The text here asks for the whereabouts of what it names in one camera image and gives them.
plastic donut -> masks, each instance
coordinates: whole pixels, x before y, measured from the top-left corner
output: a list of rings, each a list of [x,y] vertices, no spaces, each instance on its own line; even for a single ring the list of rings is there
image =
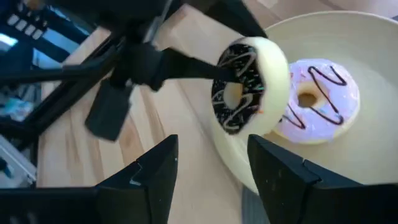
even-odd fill
[[[318,144],[351,127],[360,108],[359,89],[343,66],[304,59],[290,64],[290,76],[289,104],[277,134],[294,143]]]
[[[247,139],[249,134],[269,133],[282,117],[289,100],[289,64],[275,43],[262,37],[245,37],[223,52],[218,65],[235,69],[241,85],[213,82],[213,140],[230,171],[257,192]]]

toy donut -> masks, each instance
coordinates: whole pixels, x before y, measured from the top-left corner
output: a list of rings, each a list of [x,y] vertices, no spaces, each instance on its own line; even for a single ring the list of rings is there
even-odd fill
[[[294,143],[318,144],[346,132],[359,112],[359,89],[348,71],[325,59],[290,64],[290,98],[275,132]]]
[[[235,70],[240,81],[213,82],[211,100],[221,128],[244,139],[271,131],[289,99],[289,64],[281,49],[265,38],[245,37],[223,52],[218,66]]]

wooden surface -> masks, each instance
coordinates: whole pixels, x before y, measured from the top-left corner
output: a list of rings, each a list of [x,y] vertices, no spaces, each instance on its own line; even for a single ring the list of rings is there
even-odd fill
[[[245,0],[261,26],[299,14],[359,10],[387,17],[398,14],[396,0]],[[80,63],[109,32],[96,30],[65,63]],[[164,25],[160,48],[173,46],[215,63],[239,34],[185,7]],[[136,88],[119,140],[107,142],[86,131],[84,120],[94,87],[42,135],[38,186],[91,186],[121,170],[169,134],[179,135],[178,177],[169,223],[241,223],[241,184],[217,155],[210,136],[210,84],[205,80],[167,81],[153,93]],[[56,83],[43,85],[47,96]]]

chocolate glazed donut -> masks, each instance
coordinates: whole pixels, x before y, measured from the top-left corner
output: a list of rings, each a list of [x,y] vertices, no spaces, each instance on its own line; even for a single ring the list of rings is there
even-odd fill
[[[230,45],[220,57],[218,66],[235,70],[243,85],[242,97],[235,108],[230,108],[225,103],[227,82],[214,80],[211,89],[213,109],[218,122],[228,134],[238,134],[257,113],[265,91],[265,82],[257,68],[256,50],[245,44]]]

cream plate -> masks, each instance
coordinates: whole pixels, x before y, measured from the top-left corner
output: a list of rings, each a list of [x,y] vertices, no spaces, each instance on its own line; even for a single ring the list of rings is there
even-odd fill
[[[292,144],[274,133],[264,137],[362,184],[398,182],[398,22],[362,12],[318,12],[282,21],[266,32],[289,63],[325,58],[344,66],[359,86],[361,111],[347,133],[324,144]],[[246,142],[225,134],[211,118],[221,158],[257,192]]]

